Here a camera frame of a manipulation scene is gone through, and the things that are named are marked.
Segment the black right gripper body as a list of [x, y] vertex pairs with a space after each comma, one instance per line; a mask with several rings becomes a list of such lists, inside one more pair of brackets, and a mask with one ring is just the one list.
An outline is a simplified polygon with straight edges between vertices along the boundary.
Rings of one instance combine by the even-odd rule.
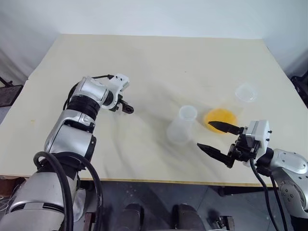
[[254, 140], [251, 136], [247, 136], [248, 127], [243, 128], [243, 132], [239, 135], [235, 144], [230, 146], [227, 157], [230, 162], [227, 164], [228, 168], [232, 168], [235, 160], [240, 162], [249, 162], [252, 158], [255, 160], [260, 148], [260, 141]]

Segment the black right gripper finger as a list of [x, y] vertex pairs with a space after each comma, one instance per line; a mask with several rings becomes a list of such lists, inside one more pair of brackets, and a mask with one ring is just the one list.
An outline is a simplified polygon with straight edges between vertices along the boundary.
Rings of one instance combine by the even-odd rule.
[[224, 133], [231, 133], [234, 135], [239, 135], [240, 134], [240, 128], [226, 123], [226, 122], [221, 122], [221, 121], [209, 121], [209, 125], [213, 126], [215, 129], [222, 131]]
[[200, 143], [197, 143], [197, 146], [208, 156], [224, 163], [226, 166], [229, 166], [231, 164], [231, 158], [225, 154], [222, 154], [220, 150], [213, 148], [209, 145], [200, 144]]

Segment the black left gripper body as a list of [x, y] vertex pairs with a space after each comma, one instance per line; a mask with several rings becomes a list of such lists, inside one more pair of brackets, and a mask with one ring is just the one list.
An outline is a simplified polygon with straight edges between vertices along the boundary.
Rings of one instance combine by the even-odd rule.
[[119, 105], [122, 104], [122, 99], [123, 99], [123, 96], [118, 95], [117, 102], [116, 102], [115, 106], [112, 109], [110, 109], [110, 111], [116, 112], [119, 109]]

